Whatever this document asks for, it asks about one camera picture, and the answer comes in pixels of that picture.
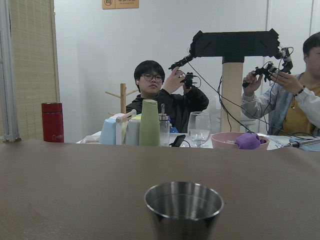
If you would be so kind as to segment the steel measuring jigger cup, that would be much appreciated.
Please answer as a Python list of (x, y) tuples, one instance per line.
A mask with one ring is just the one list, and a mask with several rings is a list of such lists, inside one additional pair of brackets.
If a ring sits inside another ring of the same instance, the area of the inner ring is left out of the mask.
[(199, 183), (171, 181), (149, 188), (144, 204), (157, 240), (211, 240), (224, 200)]

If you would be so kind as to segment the green cup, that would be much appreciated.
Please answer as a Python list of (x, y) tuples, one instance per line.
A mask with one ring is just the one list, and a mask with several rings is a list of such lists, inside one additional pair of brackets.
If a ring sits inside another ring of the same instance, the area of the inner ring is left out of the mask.
[(142, 101), (142, 113), (139, 126), (140, 146), (160, 146), (160, 122), (158, 103), (153, 99)]

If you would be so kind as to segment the light blue cup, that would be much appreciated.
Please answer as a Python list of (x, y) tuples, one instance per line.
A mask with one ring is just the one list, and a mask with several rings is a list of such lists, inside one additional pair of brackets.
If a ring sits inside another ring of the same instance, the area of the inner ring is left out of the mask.
[(102, 130), (100, 133), (99, 143), (102, 145), (116, 144), (116, 120), (107, 118), (104, 120)]

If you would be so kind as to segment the glass oil dispenser bottle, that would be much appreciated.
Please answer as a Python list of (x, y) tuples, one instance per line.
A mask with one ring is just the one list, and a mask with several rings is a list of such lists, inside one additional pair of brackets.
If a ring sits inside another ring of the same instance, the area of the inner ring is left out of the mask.
[(158, 114), (160, 127), (160, 146), (168, 147), (170, 140), (170, 121), (169, 116), (165, 113), (165, 104), (161, 104), (161, 112)]

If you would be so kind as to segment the person in black hoodie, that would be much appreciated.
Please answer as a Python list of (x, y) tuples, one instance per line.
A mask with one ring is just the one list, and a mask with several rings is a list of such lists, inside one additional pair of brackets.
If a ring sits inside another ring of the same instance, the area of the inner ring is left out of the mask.
[(178, 67), (165, 78), (164, 69), (158, 62), (145, 60), (135, 68), (133, 76), (139, 95), (126, 106), (126, 112), (135, 109), (137, 114), (141, 114), (143, 100), (155, 100), (159, 113), (164, 104), (164, 112), (179, 133), (188, 132), (191, 112), (201, 112), (209, 105), (208, 97), (200, 89), (186, 88), (185, 77)]

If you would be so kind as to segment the black phone on stand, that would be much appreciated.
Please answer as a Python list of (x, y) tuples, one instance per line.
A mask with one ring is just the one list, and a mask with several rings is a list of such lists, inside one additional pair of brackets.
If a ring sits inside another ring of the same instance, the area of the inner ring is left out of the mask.
[(182, 142), (185, 140), (186, 135), (185, 134), (181, 134), (178, 135), (175, 140), (169, 144), (170, 147), (180, 147)]

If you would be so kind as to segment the clear wine glass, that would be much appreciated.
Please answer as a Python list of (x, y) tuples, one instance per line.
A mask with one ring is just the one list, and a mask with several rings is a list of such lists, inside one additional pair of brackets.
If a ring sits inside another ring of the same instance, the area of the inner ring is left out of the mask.
[(188, 119), (187, 133), (196, 147), (203, 147), (211, 134), (209, 113), (202, 111), (191, 112)]

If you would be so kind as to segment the wooden mug tree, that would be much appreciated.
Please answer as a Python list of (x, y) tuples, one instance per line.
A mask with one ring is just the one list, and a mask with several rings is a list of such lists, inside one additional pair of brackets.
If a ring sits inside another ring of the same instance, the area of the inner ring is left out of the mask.
[(120, 94), (115, 94), (115, 93), (112, 93), (112, 92), (109, 92), (109, 91), (105, 91), (105, 93), (120, 99), (120, 112), (122, 114), (125, 114), (126, 113), (126, 105), (127, 105), (126, 104), (127, 96), (131, 95), (131, 94), (133, 94), (133, 93), (135, 93), (137, 91), (138, 90), (135, 89), (135, 90), (127, 92), (127, 85), (125, 83), (121, 83), (120, 84)]

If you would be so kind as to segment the pink bowl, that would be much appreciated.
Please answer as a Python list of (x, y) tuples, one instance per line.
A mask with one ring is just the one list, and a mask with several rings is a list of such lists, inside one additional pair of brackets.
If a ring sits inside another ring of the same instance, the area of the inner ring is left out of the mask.
[[(211, 135), (212, 147), (215, 149), (239, 149), (238, 145), (235, 144), (236, 138), (241, 136), (241, 132), (220, 132)], [(267, 137), (259, 136), (260, 139), (266, 140), (266, 143), (261, 144), (254, 150), (267, 150), (270, 140)]]

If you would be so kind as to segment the purple cloth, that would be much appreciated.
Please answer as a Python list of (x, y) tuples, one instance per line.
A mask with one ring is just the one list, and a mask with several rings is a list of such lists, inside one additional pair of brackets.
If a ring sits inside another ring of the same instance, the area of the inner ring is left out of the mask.
[(237, 137), (234, 143), (238, 145), (239, 149), (253, 150), (266, 142), (265, 139), (260, 139), (256, 133), (247, 132)]

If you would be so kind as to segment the red object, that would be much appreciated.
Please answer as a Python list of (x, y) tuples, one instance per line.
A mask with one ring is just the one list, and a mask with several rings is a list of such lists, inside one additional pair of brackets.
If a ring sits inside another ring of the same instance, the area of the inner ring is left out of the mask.
[(41, 104), (43, 140), (45, 142), (63, 143), (64, 125), (61, 102), (44, 102)]

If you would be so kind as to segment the person in grey jacket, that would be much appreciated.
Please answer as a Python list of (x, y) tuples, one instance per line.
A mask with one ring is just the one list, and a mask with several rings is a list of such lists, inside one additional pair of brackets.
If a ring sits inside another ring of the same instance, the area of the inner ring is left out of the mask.
[(305, 71), (273, 73), (274, 84), (260, 96), (255, 91), (263, 77), (251, 71), (243, 78), (248, 86), (243, 88), (241, 111), (250, 119), (271, 114), (268, 135), (320, 135), (320, 34), (307, 38), (302, 51)]

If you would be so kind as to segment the metal reacher grabber pole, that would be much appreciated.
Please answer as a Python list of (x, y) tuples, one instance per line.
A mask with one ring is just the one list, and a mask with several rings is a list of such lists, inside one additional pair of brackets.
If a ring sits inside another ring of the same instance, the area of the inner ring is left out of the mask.
[(315, 145), (315, 144), (319, 144), (320, 143), (320, 139), (309, 139), (309, 140), (303, 140), (303, 141), (293, 141), (293, 142), (289, 142), (287, 144), (278, 144), (276, 143), (275, 146), (277, 148), (284, 148), (284, 147), (293, 147), (293, 148), (301, 148), (304, 146), (309, 146), (309, 145)]

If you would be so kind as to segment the wooden post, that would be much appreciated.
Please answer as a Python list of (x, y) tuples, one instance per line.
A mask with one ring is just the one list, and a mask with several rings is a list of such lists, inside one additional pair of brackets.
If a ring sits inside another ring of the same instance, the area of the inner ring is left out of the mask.
[(222, 64), (220, 132), (240, 131), (243, 64)]

